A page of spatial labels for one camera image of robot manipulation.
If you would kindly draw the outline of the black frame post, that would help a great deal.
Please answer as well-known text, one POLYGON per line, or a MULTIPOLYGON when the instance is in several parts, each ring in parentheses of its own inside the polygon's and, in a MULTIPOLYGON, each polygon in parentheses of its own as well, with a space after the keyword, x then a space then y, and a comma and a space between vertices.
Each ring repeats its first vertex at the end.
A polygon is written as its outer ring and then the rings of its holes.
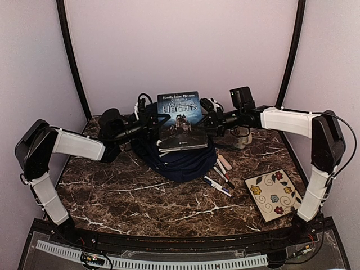
POLYGON ((286 97, 290 79, 291 79, 291 75, 292 75, 293 68, 295 65, 295 59, 296 59, 296 55, 298 52, 300 36, 302 33, 302 26, 303 26, 303 20, 304 20, 304 15, 305 15, 305 7, 306 7, 306 0, 298 0, 295 22, 294 22, 294 29, 293 29, 293 33, 292 33, 290 48, 289 48, 289 54, 287 57, 282 82, 281 82, 279 93, 278 93, 277 100, 275 103, 275 107, 278 109, 280 109, 284 105, 285 97, 286 97))
POLYGON ((65 46, 65 52, 67 55, 67 60, 69 63, 71 75, 75 84, 76 93, 78 95, 84 116, 87 120, 92 118, 91 110, 86 98, 86 94, 83 88, 83 84, 80 78, 77 61, 75 59, 75 53, 73 49, 73 44, 70 36, 70 28, 68 23, 68 18, 66 15, 65 1, 56 0, 58 20, 60 23, 62 39, 65 46))

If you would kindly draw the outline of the left black frame post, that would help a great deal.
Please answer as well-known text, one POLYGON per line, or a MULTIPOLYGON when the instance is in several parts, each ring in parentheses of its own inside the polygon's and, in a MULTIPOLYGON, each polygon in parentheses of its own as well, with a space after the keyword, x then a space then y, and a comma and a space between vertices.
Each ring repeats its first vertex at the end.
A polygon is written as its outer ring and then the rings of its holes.
POLYGON ((73 49, 73 44, 70 36, 70 28, 68 23, 68 18, 66 15, 65 1, 56 0, 58 20, 60 23, 62 39, 65 46, 65 52, 67 55, 67 60, 69 63, 71 75, 75 84, 76 93, 78 95, 84 116, 87 120, 92 118, 91 110, 86 98, 86 94, 83 88, 83 84, 80 78, 77 61, 75 59, 75 53, 73 49))

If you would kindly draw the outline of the square floral ceramic plate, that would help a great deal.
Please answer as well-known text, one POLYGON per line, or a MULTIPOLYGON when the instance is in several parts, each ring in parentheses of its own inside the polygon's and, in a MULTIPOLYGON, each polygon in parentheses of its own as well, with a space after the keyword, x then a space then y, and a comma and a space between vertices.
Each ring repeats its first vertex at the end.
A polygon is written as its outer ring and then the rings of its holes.
POLYGON ((282 169, 248 178, 245 184, 265 222, 296 212, 303 201, 282 169))

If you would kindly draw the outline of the dark Wuthering Heights book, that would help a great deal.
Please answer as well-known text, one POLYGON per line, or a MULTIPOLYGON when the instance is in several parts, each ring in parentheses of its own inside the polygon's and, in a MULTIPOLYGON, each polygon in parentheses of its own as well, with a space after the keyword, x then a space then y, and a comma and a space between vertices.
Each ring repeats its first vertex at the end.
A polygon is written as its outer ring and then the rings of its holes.
POLYGON ((197 123, 203 118, 197 91, 159 94, 157 113, 170 116, 159 129, 156 145, 160 152, 208 146, 206 133, 197 127, 197 123))

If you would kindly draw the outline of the purple-capped white marker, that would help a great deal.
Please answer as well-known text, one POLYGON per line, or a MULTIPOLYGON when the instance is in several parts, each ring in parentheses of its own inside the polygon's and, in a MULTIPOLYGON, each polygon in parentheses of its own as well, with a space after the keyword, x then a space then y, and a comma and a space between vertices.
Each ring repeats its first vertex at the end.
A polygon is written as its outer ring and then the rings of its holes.
POLYGON ((204 180, 208 182, 208 184, 217 187, 219 190, 225 191, 229 193, 229 190, 227 190, 226 188, 224 188, 223 186, 221 186, 220 184, 218 184, 217 182, 213 181, 212 179, 210 179, 208 176, 204 176, 204 180))

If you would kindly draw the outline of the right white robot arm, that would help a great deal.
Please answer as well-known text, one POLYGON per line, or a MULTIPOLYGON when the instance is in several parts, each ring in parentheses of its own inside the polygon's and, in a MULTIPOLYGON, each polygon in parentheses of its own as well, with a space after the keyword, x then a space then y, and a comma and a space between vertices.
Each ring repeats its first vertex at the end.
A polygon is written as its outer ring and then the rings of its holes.
POLYGON ((339 118, 331 111, 310 112, 275 106, 257 106, 249 87, 230 90, 234 110, 225 111, 213 98, 201 98, 205 116, 199 127, 222 136, 237 127, 274 130, 307 138, 310 142, 311 174, 296 217, 312 221, 325 202, 337 177, 346 143, 339 118))

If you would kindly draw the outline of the navy blue student backpack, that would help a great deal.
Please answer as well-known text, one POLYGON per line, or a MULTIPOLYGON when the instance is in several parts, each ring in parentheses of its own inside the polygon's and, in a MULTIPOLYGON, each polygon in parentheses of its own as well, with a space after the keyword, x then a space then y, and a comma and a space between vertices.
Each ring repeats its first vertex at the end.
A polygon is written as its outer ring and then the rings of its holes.
MULTIPOLYGON (((169 115, 158 114, 157 102, 146 105, 149 111, 158 117, 160 126, 170 118, 169 115)), ((206 148, 160 152, 156 143, 159 129, 151 136, 141 136, 131 140, 134 153, 152 170, 170 181, 184 183, 206 174, 215 164, 217 155, 213 141, 208 138, 206 148)))

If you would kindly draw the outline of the cream floral ceramic mug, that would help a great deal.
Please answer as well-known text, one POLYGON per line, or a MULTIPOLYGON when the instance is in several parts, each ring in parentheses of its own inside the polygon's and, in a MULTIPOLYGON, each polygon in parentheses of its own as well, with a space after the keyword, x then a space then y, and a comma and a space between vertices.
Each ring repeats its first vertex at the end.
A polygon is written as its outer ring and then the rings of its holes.
POLYGON ((237 138, 237 143, 235 146, 239 149, 244 149, 247 145, 252 143, 252 132, 250 128, 237 127, 235 129, 235 137, 237 138))

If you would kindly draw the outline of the blue-capped white marker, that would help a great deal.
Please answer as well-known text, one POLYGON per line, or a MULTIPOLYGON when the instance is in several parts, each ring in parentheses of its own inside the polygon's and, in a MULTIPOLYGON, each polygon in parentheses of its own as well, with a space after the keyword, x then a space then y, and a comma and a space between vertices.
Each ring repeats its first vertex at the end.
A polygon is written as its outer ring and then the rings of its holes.
POLYGON ((224 190, 223 188, 220 188, 213 183, 210 183, 209 185, 212 186, 214 189, 220 191, 221 193, 227 195, 228 197, 233 197, 228 191, 224 190))

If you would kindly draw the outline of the red-capped white marker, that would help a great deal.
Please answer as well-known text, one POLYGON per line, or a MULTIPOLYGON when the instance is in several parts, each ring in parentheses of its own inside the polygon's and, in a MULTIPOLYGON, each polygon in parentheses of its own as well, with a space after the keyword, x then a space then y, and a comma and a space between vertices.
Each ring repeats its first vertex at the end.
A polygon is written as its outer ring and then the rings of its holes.
POLYGON ((229 177, 229 175, 227 174, 227 172, 226 172, 223 164, 221 163, 221 161, 220 161, 219 159, 217 159, 217 164, 219 165, 220 170, 222 171, 223 175, 229 180, 230 177, 229 177))

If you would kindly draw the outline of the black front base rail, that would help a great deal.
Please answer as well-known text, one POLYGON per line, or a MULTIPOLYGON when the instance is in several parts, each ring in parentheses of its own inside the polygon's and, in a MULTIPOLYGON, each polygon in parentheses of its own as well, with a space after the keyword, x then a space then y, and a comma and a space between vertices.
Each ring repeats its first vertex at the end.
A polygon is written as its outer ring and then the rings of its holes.
POLYGON ((122 255, 126 250, 149 253, 236 252, 242 257, 266 255, 268 265, 252 269, 349 269, 350 264, 332 218, 319 219, 297 243, 287 239, 290 228, 216 237, 145 237, 117 235, 77 228, 76 244, 61 238, 52 224, 35 219, 28 233, 19 269, 90 269, 35 248, 38 240, 82 252, 122 255))

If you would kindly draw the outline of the pink pencil-shaped eraser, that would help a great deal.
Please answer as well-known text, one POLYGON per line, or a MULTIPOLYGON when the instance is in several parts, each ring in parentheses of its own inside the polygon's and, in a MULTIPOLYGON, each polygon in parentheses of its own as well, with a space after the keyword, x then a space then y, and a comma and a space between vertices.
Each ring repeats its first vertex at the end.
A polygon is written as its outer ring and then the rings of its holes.
POLYGON ((230 165, 230 163, 223 157, 223 155, 219 154, 218 155, 218 159, 221 162, 221 164, 227 169, 227 170, 232 170, 232 166, 230 165))

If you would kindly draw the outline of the black-capped white marker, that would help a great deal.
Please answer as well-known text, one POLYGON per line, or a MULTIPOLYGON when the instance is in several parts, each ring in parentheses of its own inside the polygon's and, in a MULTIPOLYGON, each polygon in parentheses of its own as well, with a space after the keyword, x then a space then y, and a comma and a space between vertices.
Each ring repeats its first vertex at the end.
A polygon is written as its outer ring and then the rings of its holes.
POLYGON ((226 176, 216 167, 213 166, 213 169, 219 174, 219 176, 225 180, 226 184, 228 184, 230 186, 230 188, 234 189, 235 186, 226 178, 226 176))

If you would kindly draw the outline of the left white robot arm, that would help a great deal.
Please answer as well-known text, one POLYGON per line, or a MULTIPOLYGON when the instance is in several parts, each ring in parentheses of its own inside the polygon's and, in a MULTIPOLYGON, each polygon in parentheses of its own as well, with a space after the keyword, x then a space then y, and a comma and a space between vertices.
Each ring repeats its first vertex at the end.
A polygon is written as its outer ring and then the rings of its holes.
POLYGON ((140 111, 121 115, 116 108, 106 110, 98 120, 98 137, 55 127, 38 119, 15 146, 15 156, 22 170, 22 182, 30 186, 39 206, 54 225, 57 235, 67 245, 79 241, 73 218, 63 205, 53 180, 51 161, 55 155, 80 157, 100 163, 112 163, 121 153, 121 145, 154 135, 166 116, 140 111))

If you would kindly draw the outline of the right black frame post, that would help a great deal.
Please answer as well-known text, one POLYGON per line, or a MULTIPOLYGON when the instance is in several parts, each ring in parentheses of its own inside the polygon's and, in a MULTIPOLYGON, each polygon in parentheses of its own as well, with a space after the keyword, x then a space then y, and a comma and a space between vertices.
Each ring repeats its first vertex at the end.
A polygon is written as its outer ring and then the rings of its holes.
POLYGON ((286 97, 290 79, 291 79, 291 75, 292 75, 293 68, 295 65, 295 59, 296 59, 296 55, 298 52, 300 36, 302 33, 302 26, 303 26, 303 20, 304 20, 304 15, 305 15, 305 7, 306 7, 306 0, 298 0, 295 22, 294 22, 294 29, 293 29, 293 33, 292 33, 290 48, 289 48, 289 54, 287 57, 282 82, 281 82, 279 93, 278 93, 277 100, 275 103, 275 107, 278 109, 280 109, 284 105, 285 97, 286 97))

